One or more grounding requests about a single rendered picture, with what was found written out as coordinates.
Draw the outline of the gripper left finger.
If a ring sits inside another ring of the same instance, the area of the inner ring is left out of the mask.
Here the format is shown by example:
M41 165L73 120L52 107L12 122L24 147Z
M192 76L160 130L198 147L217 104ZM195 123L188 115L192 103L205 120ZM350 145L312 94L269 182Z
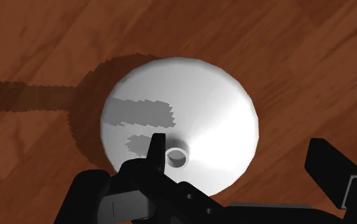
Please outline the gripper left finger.
M77 174L53 224L96 224L101 200L108 193L141 192L156 207L157 222L170 224L222 224L225 209L187 182L176 183L164 174L166 135L151 137L146 158L123 163L118 174L87 170Z

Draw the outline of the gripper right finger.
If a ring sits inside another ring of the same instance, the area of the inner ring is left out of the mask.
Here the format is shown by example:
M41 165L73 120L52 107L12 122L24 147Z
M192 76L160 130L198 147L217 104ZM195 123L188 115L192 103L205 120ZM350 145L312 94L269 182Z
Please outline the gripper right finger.
M337 209L343 223L357 224L357 165L323 138L312 138L305 170Z

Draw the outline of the white funnel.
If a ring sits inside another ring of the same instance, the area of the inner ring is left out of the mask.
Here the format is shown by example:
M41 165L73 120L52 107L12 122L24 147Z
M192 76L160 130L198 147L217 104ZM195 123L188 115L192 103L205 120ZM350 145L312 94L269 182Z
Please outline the white funnel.
M101 141L116 170L166 135L165 174L216 195L250 165L258 144L253 101L227 72L199 59L158 59L131 69L109 94Z

